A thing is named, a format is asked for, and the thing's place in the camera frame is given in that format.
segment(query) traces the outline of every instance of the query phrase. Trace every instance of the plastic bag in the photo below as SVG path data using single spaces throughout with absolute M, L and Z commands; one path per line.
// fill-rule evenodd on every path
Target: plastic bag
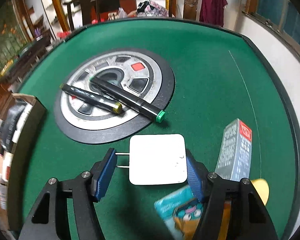
M 119 15 L 119 19 L 128 18 L 127 13 L 121 7 L 119 7 L 119 13 L 118 13 L 118 15 Z

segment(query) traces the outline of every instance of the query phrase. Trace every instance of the window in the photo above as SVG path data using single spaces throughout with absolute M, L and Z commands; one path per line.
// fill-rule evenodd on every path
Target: window
M 249 0 L 246 12 L 275 31 L 300 55 L 300 14 L 289 0 Z

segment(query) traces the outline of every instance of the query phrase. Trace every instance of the cartoon character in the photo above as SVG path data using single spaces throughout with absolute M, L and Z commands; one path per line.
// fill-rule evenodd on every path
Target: cartoon character
M 176 207 L 173 211 L 175 228 L 183 233 L 184 240 L 191 240 L 198 226 L 203 205 L 196 198 Z

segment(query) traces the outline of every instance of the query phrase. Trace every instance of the clothing pile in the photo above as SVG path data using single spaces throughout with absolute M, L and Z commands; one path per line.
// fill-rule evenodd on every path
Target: clothing pile
M 169 11 L 155 1 L 147 0 L 139 3 L 137 17 L 169 17 Z

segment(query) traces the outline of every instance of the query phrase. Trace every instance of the blue gripper pad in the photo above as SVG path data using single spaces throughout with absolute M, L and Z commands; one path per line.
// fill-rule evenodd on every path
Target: blue gripper pad
M 204 194 L 202 190 L 202 180 L 200 179 L 198 173 L 196 172 L 196 161 L 191 156 L 186 156 L 187 161 L 187 174 L 188 174 L 188 184 L 191 188 L 192 194 L 198 199 L 200 203 L 203 202 Z
M 102 173 L 97 181 L 95 198 L 100 201 L 106 195 L 115 167 L 117 166 L 118 156 L 113 149 L 108 161 L 104 165 Z

